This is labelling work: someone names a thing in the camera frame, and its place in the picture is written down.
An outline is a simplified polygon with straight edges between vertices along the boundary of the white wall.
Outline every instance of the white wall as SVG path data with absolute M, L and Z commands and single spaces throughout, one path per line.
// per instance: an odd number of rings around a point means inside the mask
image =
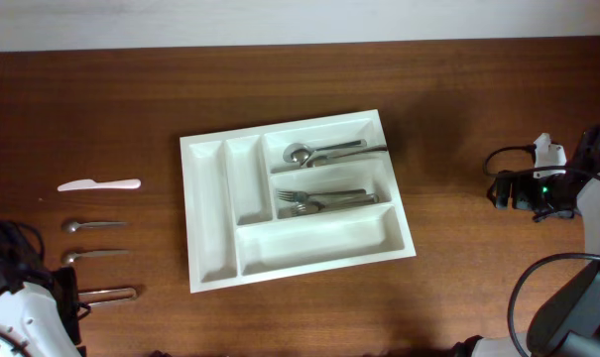
M 600 35 L 600 0 L 0 0 L 0 51 Z

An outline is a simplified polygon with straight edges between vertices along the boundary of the metal handle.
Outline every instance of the metal handle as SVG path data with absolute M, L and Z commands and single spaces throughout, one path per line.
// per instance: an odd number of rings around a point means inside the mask
M 350 190 L 345 190 L 345 191 L 336 191 L 336 192 L 319 192 L 319 193 L 310 193 L 310 196 L 317 196 L 317 195 L 325 195 L 325 196 L 332 196 L 332 195 L 349 195 L 349 194 L 366 194 L 366 190 L 365 189 L 350 189 Z
M 344 154 L 332 153 L 331 155 L 328 155 L 328 158 L 329 159 L 338 159 L 338 158 L 343 158 L 343 157 L 357 155 L 357 154 L 365 154 L 365 153 L 373 153 L 373 152 L 387 152 L 387 151 L 388 151 L 387 145 L 377 145 L 377 146 L 373 146 L 370 148 L 357 150 L 357 151 L 354 151 L 351 153 L 344 153 Z
M 335 149 L 347 149 L 347 148 L 351 148 L 351 147 L 365 147 L 366 145 L 368 145 L 366 143 L 366 141 L 364 139 L 361 140 L 355 140 L 352 142 L 348 142 L 348 143 L 343 143 L 343 144 L 337 144 L 337 145 L 331 145 L 331 146 L 327 146 L 327 147 L 321 147 L 321 148 L 317 148 L 315 149 L 315 151 L 324 151 L 324 150 L 335 150 Z
M 80 228 L 99 228 L 99 227 L 119 227 L 128 224 L 127 222 L 88 222 L 81 223 Z
M 340 208 L 344 208 L 344 207 L 348 207 L 348 206 L 357 206 L 357 205 L 371 204 L 371 203 L 377 203 L 377 202 L 379 202 L 379 196 L 376 193 L 370 193 L 370 194 L 366 194 L 363 197 L 350 198 L 350 199 L 343 200 L 341 202 L 328 204 L 320 211 L 325 211 L 325 210 L 330 210 L 330 209 L 340 209 Z
M 124 250 L 124 249 L 119 249 L 119 250 L 92 251 L 92 252 L 78 253 L 77 255 L 82 258 L 83 257 L 90 258 L 90 257 L 105 257 L 105 256 L 110 256 L 110 255 L 128 254 L 128 253 L 130 253 L 130 251 Z
M 100 295 L 119 294 L 119 293 L 128 293 L 129 296 L 113 298 L 113 299 L 108 299 L 108 300 L 99 300 L 99 301 L 95 301 L 95 302 L 86 302 L 86 304 L 90 307 L 103 306 L 105 304 L 133 301 L 139 297 L 139 295 L 137 294 L 137 290 L 134 288 L 106 289 L 106 290 L 100 290 L 100 291 L 83 292 L 83 293 L 79 293 L 78 295 L 80 298 L 82 298 L 82 297 L 98 297 Z

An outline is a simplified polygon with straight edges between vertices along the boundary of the tray compartment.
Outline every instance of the tray compartment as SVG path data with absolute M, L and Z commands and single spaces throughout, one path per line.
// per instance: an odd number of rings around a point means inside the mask
M 390 204 L 244 227 L 236 238 L 244 276 L 404 249 Z
M 191 178 L 185 182 L 187 228 L 193 243 L 199 282 L 211 282 L 237 276 L 231 204 L 221 141 L 189 146 Z
M 392 200 L 386 169 L 380 160 L 362 160 L 276 174 L 271 177 L 271 183 L 275 195 L 278 190 L 312 193 L 364 188 L 366 193 L 376 193 L 380 202 Z M 294 205 L 275 197 L 278 218 L 289 218 Z
M 370 119 L 352 120 L 348 122 L 315 125 L 265 135 L 265 150 L 268 153 L 269 166 L 272 173 L 298 170 L 299 164 L 287 163 L 283 159 L 284 150 L 293 143 L 306 144 L 312 148 L 347 143 L 355 140 L 366 140 L 367 146 L 385 144 L 383 135 Z M 339 159 L 340 162 L 359 160 L 364 156 L 351 156 Z
M 238 225 L 273 218 L 269 181 L 260 136 L 226 142 L 227 173 Z

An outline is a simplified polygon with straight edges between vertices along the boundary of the fork tines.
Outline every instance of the fork tines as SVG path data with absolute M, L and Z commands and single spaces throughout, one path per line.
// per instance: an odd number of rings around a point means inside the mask
M 293 191 L 278 191 L 278 198 L 288 202 L 295 201 L 296 193 Z
M 291 216 L 297 217 L 306 213 L 306 206 L 303 204 L 298 204 L 297 206 L 291 208 Z

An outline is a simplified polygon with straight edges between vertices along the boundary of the silverware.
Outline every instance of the silverware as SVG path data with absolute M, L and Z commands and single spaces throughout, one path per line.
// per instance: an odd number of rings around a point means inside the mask
M 79 228 L 101 228 L 101 227 L 120 227 L 128 224 L 127 222 L 87 222 L 79 223 L 77 221 L 68 221 L 61 226 L 61 230 L 68 233 L 74 233 Z
M 364 139 L 355 140 L 355 141 L 343 143 L 343 144 L 320 147 L 320 148 L 311 148 L 310 146 L 308 146 L 306 144 L 295 143 L 295 144 L 290 144 L 284 150 L 284 153 L 282 154 L 282 158 L 287 163 L 290 163 L 290 164 L 291 163 L 300 163 L 302 165 L 303 163 L 306 162 L 306 160 L 308 160 L 308 158 L 310 158 L 312 153 L 317 152 L 317 151 L 347 149 L 347 148 L 353 148 L 353 147 L 364 148 L 366 145 L 367 144 Z
M 328 161 L 330 161 L 332 159 L 339 159 L 339 158 L 348 157 L 348 156 L 352 156 L 352 155 L 358 155 L 358 154 L 374 153 L 374 152 L 387 152 L 387 151 L 388 151 L 388 146 L 377 145 L 377 146 L 373 146 L 370 148 L 353 151 L 350 153 L 339 153 L 339 154 L 332 153 L 329 155 L 320 155 L 320 156 L 310 158 L 309 160 L 307 160 L 304 163 L 303 166 L 306 166 L 308 168 L 314 168 L 314 167 L 326 165 L 326 164 L 328 164 Z
M 83 253 L 68 252 L 61 258 L 61 262 L 64 265 L 70 265 L 70 264 L 76 262 L 76 260 L 79 258 L 105 257 L 105 256 L 110 256 L 110 255 L 119 255 L 119 254 L 128 254 L 128 253 L 130 253 L 130 251 L 123 250 L 123 249 L 101 250 L 101 251 L 91 251 L 91 252 L 83 252 Z
M 348 197 L 359 194 L 366 194 L 365 189 L 350 189 L 336 192 L 320 192 L 320 193 L 308 193 L 304 191 L 293 191 L 293 190 L 279 190 L 278 198 L 287 202 L 303 203 L 311 199 L 312 197 Z
M 97 189 L 97 188 L 119 188 L 119 189 L 134 189 L 141 186 L 141 181 L 138 178 L 120 179 L 110 182 L 95 182 L 92 178 L 78 179 L 68 183 L 64 183 L 58 187 L 58 191 L 68 191 L 75 189 Z
M 85 298 L 85 297 L 99 297 L 102 295 L 121 294 L 121 293 L 127 293 L 127 295 L 125 297 L 112 298 L 112 299 L 108 299 L 108 300 L 98 300 L 95 302 L 85 302 L 85 301 L 82 301 L 82 302 L 86 303 L 90 307 L 95 307 L 95 306 L 101 306 L 101 305 L 110 304 L 110 303 L 116 303 L 116 302 L 133 301 L 139 297 L 139 295 L 137 294 L 137 290 L 134 288 L 105 289 L 105 290 L 93 291 L 93 292 L 82 292 L 82 293 L 79 293 L 78 295 L 80 298 Z
M 346 199 L 341 202 L 332 203 L 332 204 L 322 204 L 316 201 L 309 201 L 306 203 L 300 203 L 295 207 L 291 208 L 291 216 L 298 217 L 303 215 L 315 214 L 319 212 L 357 207 L 372 203 L 379 202 L 379 196 L 375 193 L 366 194 L 363 197 Z

